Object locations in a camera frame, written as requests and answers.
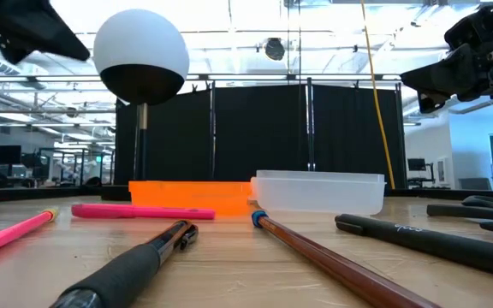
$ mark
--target pink pencil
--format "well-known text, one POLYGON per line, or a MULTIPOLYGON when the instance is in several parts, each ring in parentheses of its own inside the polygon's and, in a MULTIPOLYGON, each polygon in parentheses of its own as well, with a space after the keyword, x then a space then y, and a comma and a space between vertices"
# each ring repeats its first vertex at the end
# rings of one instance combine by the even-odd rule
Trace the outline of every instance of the pink pencil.
POLYGON ((178 209, 164 207, 137 207, 121 204, 76 204, 72 214, 82 218, 179 218, 214 219, 216 212, 209 209, 178 209))
POLYGON ((58 210, 44 210, 43 213, 30 219, 15 224, 0 231, 0 247, 7 245, 9 242, 18 239, 22 235, 39 228, 46 222, 52 222, 58 216, 58 210))

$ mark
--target black divider panel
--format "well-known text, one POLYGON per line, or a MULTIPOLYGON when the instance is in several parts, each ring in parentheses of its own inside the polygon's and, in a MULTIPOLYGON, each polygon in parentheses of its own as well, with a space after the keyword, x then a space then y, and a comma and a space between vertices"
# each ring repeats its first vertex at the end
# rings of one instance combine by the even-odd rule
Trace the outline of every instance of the black divider panel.
MULTIPOLYGON (((394 91, 377 93, 395 186, 404 188, 406 165, 400 102, 394 91)), ((382 174, 389 183, 372 89, 313 86, 313 109, 317 171, 382 174)))
MULTIPOLYGON (((151 106, 148 117, 147 179, 208 181, 210 179, 210 92, 177 95, 151 106)), ((134 178, 137 108, 117 109, 115 184, 134 178)))
POLYGON ((148 180, 210 180, 210 103, 210 91, 202 91, 150 108, 148 180))
POLYGON ((136 144, 136 106, 116 105, 115 185, 128 185, 134 178, 134 146, 136 144))
POLYGON ((216 90, 216 181, 249 181, 256 170, 307 170, 306 88, 216 90))

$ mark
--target brown wooden stick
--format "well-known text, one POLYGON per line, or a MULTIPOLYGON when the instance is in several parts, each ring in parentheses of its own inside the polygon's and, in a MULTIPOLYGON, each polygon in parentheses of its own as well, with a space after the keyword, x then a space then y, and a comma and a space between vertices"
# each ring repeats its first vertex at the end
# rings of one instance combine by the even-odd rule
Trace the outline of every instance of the brown wooden stick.
POLYGON ((252 214, 252 222, 254 226, 266 229, 279 240, 282 240, 310 259, 318 267, 375 307, 440 307, 271 220, 262 210, 257 210, 252 214))

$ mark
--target table surface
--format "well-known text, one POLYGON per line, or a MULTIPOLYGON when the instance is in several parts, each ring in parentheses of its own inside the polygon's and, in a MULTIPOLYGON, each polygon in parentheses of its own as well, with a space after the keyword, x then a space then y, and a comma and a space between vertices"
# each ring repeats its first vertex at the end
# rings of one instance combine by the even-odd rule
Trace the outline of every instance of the table surface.
MULTIPOLYGON (((0 307, 47 307, 66 287, 167 228, 170 219, 87 220, 75 203, 95 197, 0 203, 0 229, 49 207, 55 222, 0 249, 0 307)), ((462 218, 432 217, 435 200, 386 198, 378 219, 493 242, 462 218)), ((454 201, 443 201, 454 204, 454 201)), ((493 307, 493 275, 382 241, 343 233, 334 215, 271 213, 285 226, 443 307, 493 307)), ((134 307, 366 307, 250 217, 198 221, 199 241, 175 253, 134 307)))

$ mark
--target orange tray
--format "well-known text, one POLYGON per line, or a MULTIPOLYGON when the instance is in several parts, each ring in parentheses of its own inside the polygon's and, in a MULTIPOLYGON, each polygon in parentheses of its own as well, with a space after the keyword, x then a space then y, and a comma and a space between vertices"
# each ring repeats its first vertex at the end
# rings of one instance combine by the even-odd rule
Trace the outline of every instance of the orange tray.
POLYGON ((219 216, 250 214, 249 182, 130 181, 135 206, 213 209, 219 216))

